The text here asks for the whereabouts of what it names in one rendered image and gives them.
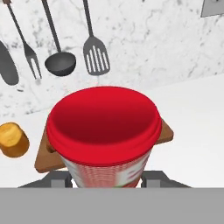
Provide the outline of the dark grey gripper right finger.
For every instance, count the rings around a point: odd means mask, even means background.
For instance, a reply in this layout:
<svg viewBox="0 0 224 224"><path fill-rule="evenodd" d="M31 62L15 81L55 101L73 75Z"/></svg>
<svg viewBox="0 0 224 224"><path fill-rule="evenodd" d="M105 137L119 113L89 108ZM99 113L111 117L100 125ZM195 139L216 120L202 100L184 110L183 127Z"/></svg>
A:
<svg viewBox="0 0 224 224"><path fill-rule="evenodd" d="M144 171L141 176L142 184L144 188L181 188L187 187L178 181L169 179L163 171Z"/></svg>

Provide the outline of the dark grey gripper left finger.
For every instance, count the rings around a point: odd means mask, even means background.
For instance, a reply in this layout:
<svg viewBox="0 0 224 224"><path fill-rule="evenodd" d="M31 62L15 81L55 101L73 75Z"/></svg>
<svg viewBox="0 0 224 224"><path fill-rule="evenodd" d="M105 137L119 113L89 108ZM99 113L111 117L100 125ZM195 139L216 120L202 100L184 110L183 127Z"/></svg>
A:
<svg viewBox="0 0 224 224"><path fill-rule="evenodd" d="M21 188L72 188L72 176L68 171L50 171L40 180L21 185Z"/></svg>

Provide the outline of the red-lidded jam jar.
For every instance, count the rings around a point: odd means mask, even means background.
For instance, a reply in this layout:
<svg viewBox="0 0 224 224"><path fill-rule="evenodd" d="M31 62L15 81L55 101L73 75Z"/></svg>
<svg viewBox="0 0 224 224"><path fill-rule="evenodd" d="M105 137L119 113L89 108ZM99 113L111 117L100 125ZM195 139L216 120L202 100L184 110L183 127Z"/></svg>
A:
<svg viewBox="0 0 224 224"><path fill-rule="evenodd" d="M135 187L162 131L156 105L125 87L90 87L60 100L46 135L78 187Z"/></svg>

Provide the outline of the wooden cutting board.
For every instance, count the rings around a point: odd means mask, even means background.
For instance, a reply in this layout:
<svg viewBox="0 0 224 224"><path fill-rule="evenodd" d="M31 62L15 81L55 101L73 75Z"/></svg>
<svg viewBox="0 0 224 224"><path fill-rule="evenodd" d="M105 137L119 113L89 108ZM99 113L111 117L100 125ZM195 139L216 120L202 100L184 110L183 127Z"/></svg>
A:
<svg viewBox="0 0 224 224"><path fill-rule="evenodd" d="M173 130L165 121L162 121L162 131L159 139L156 141L156 144L163 144L170 142L173 139L173 137L174 137ZM47 150L47 146L48 146L47 136L46 133L43 132L34 165L37 172L45 173L65 168L66 166L62 162L59 154L57 152L53 153L49 152Z"/></svg>

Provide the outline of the golden brown muffin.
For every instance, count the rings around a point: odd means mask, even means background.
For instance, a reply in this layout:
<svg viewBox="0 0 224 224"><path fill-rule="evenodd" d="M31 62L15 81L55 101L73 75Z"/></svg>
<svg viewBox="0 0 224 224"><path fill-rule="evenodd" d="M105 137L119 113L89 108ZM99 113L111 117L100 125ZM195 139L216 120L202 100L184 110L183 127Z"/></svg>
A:
<svg viewBox="0 0 224 224"><path fill-rule="evenodd" d="M28 151L29 146L29 139L18 124L7 122L0 126L0 150L5 156L22 157Z"/></svg>

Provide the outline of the dark grey hanging ladle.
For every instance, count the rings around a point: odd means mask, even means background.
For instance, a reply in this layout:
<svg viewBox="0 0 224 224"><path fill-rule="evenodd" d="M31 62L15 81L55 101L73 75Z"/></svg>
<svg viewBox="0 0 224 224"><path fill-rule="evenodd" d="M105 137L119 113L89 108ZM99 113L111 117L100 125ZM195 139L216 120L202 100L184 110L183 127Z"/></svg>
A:
<svg viewBox="0 0 224 224"><path fill-rule="evenodd" d="M48 6L47 0L41 0L48 24L52 33L52 37L57 49L55 54L52 54L45 60L45 67L51 73L59 77L68 76L76 67L76 58L70 52L62 52L57 32L54 27L52 15Z"/></svg>

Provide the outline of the dark grey hanging spoon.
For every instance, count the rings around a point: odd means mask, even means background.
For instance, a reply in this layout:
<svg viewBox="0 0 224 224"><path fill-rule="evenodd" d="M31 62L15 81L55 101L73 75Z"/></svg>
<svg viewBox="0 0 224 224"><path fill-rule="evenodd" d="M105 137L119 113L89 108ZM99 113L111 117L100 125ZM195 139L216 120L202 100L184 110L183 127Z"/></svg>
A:
<svg viewBox="0 0 224 224"><path fill-rule="evenodd" d="M10 86L17 85L19 82L18 71L15 63L4 45L0 40L0 75L4 82Z"/></svg>

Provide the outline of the dark grey slotted spatula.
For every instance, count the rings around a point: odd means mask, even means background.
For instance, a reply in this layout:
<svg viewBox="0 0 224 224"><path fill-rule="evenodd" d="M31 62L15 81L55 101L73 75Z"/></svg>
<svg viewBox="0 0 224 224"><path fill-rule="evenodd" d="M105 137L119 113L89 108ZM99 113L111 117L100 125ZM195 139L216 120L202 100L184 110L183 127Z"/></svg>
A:
<svg viewBox="0 0 224 224"><path fill-rule="evenodd" d="M94 36L88 0L83 0L89 37L83 46L83 56L87 72L93 76L100 76L110 71L109 56L106 46Z"/></svg>

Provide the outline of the dark grey hanging fork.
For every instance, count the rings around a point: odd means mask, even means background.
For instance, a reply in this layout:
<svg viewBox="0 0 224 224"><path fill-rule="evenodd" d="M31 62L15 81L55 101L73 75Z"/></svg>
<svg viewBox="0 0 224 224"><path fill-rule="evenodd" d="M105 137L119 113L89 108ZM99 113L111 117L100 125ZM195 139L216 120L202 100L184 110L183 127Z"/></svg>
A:
<svg viewBox="0 0 224 224"><path fill-rule="evenodd" d="M39 75L39 78L42 78L42 74L41 74L41 71L40 71L40 66L39 66L39 60L38 60L38 57L37 57L37 54L34 52L34 50L27 44L27 42L25 41L25 37L20 29L20 26L18 24L18 21L17 21L17 18L13 12L13 9L11 8L11 0L3 0L3 3L7 5L7 8L10 12L10 15L13 19L13 22L17 28L17 32L22 40L22 43L23 43L23 47L24 47L24 56L27 60L27 63L32 71L32 74L34 76L34 79L37 79L37 75L34 71L34 67L33 67L33 64L32 63L35 63L35 66L38 70L38 75Z"/></svg>

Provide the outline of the grey wall outlet plate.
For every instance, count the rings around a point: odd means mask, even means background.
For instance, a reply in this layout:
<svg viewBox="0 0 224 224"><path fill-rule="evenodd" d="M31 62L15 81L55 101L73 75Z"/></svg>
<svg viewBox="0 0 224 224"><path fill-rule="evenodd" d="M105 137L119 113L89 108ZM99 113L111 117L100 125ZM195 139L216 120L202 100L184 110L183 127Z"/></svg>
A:
<svg viewBox="0 0 224 224"><path fill-rule="evenodd" d="M224 0L204 0L201 17L211 17L224 14Z"/></svg>

